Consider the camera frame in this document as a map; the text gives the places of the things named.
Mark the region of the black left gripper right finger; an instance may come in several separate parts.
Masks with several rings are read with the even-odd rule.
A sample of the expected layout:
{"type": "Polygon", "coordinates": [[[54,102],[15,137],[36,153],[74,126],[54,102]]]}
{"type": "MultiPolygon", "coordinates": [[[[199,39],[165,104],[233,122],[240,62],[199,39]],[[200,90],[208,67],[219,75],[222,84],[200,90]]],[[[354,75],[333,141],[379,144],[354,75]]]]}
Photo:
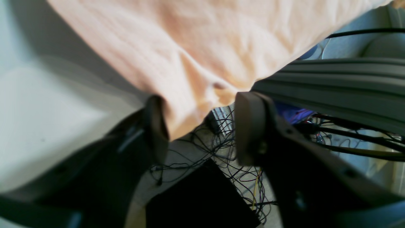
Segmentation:
{"type": "Polygon", "coordinates": [[[239,92],[235,143],[242,166],[268,178],[285,228],[403,228],[404,198],[305,139],[271,98],[239,92]]]}

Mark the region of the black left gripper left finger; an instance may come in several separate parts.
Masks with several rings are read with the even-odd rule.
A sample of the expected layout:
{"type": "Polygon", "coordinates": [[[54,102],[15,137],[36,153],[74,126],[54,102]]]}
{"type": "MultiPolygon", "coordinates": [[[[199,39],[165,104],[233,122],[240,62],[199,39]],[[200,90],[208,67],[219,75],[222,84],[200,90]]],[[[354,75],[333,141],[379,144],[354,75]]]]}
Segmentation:
{"type": "Polygon", "coordinates": [[[163,99],[150,97],[101,139],[1,194],[1,218],[28,228],[123,228],[141,177],[168,151],[163,99]]]}

